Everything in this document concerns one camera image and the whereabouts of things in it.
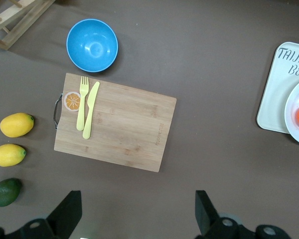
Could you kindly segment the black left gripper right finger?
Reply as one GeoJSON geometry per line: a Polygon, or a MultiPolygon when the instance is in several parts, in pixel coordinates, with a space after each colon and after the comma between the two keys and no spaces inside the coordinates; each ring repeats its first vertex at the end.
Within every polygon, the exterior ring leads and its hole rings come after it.
{"type": "Polygon", "coordinates": [[[254,233],[234,219],[221,217],[204,190],[195,192],[195,218],[200,230],[197,239],[253,239],[254,233]]]}

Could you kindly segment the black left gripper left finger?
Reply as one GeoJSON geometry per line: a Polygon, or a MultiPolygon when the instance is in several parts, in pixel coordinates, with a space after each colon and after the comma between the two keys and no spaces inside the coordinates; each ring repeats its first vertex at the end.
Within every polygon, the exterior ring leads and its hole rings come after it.
{"type": "Polygon", "coordinates": [[[68,239],[82,217],[80,191],[71,191],[45,219],[35,219],[19,231],[22,239],[68,239]]]}

